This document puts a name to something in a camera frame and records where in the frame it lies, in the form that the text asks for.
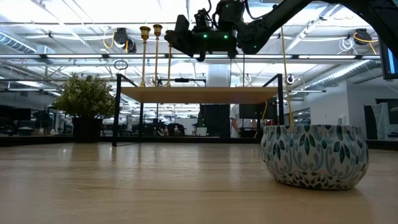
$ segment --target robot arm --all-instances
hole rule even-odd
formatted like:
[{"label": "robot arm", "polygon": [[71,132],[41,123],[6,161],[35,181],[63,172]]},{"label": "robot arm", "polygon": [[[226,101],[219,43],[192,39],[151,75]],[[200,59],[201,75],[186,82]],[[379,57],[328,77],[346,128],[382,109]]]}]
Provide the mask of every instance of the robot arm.
[{"label": "robot arm", "polygon": [[[398,6],[392,0],[326,0],[340,3],[368,22],[398,57]],[[256,54],[271,35],[300,12],[311,0],[285,0],[261,19],[235,25],[238,47],[245,54]]]},{"label": "robot arm", "polygon": [[[398,58],[398,5],[393,0],[324,0],[342,4],[368,22],[379,37]],[[197,25],[189,30],[189,22],[179,15],[175,30],[168,30],[165,39],[177,50],[193,56],[205,52],[225,51],[230,58],[237,54],[238,46],[245,54],[256,54],[267,43],[271,35],[309,5],[312,0],[284,0],[261,19],[245,24],[242,20],[247,1],[221,0],[217,5],[218,23],[212,19],[217,30],[210,27],[204,10],[195,15]]]}]

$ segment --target potted plant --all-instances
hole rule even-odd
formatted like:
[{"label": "potted plant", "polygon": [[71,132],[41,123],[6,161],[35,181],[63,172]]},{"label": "potted plant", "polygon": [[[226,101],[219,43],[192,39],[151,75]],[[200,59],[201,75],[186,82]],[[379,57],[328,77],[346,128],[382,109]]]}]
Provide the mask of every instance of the potted plant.
[{"label": "potted plant", "polygon": [[64,83],[64,92],[53,105],[73,117],[75,142],[98,142],[103,118],[113,113],[115,99],[106,80],[75,73]]}]

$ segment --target computer monitor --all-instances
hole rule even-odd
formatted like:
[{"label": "computer monitor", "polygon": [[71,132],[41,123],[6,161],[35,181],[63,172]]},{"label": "computer monitor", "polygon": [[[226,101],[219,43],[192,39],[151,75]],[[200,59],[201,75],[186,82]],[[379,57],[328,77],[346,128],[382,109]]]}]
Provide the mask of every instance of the computer monitor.
[{"label": "computer monitor", "polygon": [[398,78],[398,59],[395,58],[382,40],[379,39],[379,43],[384,79],[391,80]]}]

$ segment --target green leafy plant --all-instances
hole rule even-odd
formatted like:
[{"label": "green leafy plant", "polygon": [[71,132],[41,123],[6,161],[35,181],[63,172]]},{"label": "green leafy plant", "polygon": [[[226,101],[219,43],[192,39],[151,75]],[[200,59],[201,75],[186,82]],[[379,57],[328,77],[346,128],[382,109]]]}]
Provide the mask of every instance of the green leafy plant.
[{"label": "green leafy plant", "polygon": [[113,114],[115,99],[109,93],[111,87],[106,81],[87,76],[79,78],[75,73],[64,83],[63,95],[53,105],[73,117],[94,119]]}]

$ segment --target table top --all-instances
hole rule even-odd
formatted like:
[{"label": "table top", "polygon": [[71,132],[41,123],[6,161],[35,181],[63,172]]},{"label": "table top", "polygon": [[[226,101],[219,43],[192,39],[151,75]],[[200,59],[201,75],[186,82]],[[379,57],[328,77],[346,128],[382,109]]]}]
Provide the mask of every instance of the table top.
[{"label": "table top", "polygon": [[261,103],[278,94],[277,87],[122,87],[140,103]]}]

